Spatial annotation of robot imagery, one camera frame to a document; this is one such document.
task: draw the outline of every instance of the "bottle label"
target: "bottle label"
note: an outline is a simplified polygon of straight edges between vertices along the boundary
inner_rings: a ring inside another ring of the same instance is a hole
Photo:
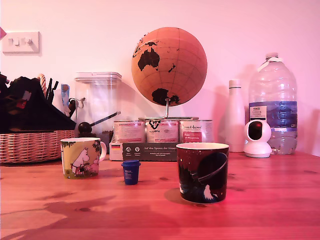
[[[296,132],[298,108],[296,101],[251,102],[250,121],[265,120],[273,132]]]
[[[267,106],[250,106],[251,120],[267,120]]]

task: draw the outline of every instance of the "cork globe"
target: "cork globe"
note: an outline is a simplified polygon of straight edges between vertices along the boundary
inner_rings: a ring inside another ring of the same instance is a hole
[[[163,27],[145,35],[132,56],[132,77],[149,101],[169,106],[183,104],[202,88],[207,75],[206,53],[189,32]]]

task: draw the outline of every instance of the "white security camera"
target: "white security camera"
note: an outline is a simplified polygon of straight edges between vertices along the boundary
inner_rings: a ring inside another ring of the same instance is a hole
[[[268,158],[272,149],[267,143],[271,137],[271,128],[266,121],[252,120],[244,127],[247,144],[244,145],[245,155],[252,158]]]

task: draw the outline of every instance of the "german flag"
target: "german flag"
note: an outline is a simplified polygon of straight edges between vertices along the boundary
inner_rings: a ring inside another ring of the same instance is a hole
[[[111,145],[111,149],[121,149],[120,145]]]

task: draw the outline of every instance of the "globe stand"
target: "globe stand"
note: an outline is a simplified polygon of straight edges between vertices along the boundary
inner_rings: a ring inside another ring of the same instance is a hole
[[[164,116],[143,116],[138,117],[139,120],[198,120],[199,117],[197,116],[169,116],[169,98],[166,98],[166,104],[165,104],[165,114]]]

